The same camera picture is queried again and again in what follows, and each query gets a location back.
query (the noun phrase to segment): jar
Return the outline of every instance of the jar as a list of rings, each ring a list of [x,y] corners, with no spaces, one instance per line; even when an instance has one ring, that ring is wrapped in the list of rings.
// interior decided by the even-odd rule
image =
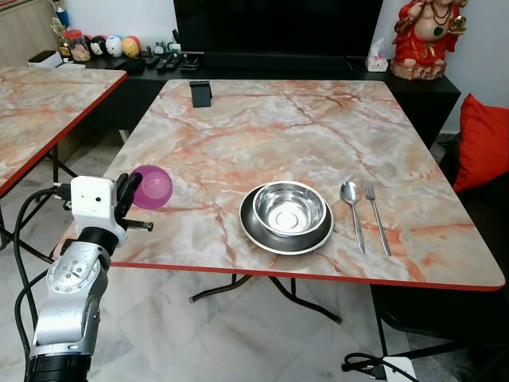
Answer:
[[[79,29],[66,30],[64,36],[74,61],[84,62],[90,60],[90,51],[85,42],[85,37]]]

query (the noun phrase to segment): marble tabletop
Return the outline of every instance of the marble tabletop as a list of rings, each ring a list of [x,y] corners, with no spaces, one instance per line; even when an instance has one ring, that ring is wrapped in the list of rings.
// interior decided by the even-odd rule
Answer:
[[[0,67],[0,196],[125,78],[114,70]]]
[[[126,267],[216,271],[388,285],[496,290],[504,277],[437,163],[384,83],[212,80],[212,106],[193,108],[186,80],[169,81],[105,176],[164,168],[173,196],[129,232],[113,260]],[[348,179],[375,183],[393,253],[384,255],[371,204],[358,203],[359,252]],[[332,207],[334,232],[307,255],[257,248],[239,226],[244,195],[268,181],[311,185]],[[72,236],[72,228],[67,237]]]

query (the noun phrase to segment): stainless steel bowl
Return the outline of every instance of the stainless steel bowl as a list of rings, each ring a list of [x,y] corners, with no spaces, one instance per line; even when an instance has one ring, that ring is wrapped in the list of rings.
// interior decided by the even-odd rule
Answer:
[[[276,181],[254,196],[254,216],[269,231],[288,237],[306,235],[325,219],[325,201],[311,187],[296,181]]]
[[[266,229],[254,214],[253,200],[261,188],[262,186],[251,190],[239,208],[240,225],[249,240],[260,248],[279,255],[303,255],[327,243],[334,229],[332,210],[327,204],[324,222],[318,229],[301,236],[278,236]]]

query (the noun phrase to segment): spoon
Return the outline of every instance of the spoon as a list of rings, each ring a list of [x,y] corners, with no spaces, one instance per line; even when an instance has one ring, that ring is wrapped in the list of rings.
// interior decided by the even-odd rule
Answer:
[[[356,228],[357,243],[359,244],[360,253],[364,254],[366,253],[366,248],[364,247],[363,232],[360,229],[359,217],[356,211],[356,203],[360,199],[359,189],[353,181],[346,181],[341,186],[340,195],[341,199],[349,203],[352,207],[353,225]]]

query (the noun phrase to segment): red statue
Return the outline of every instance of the red statue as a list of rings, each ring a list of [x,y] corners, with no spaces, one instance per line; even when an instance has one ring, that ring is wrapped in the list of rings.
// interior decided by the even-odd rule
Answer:
[[[444,75],[445,51],[454,52],[466,31],[460,15],[468,0],[413,0],[399,11],[396,57],[390,70],[407,80],[434,80]]]

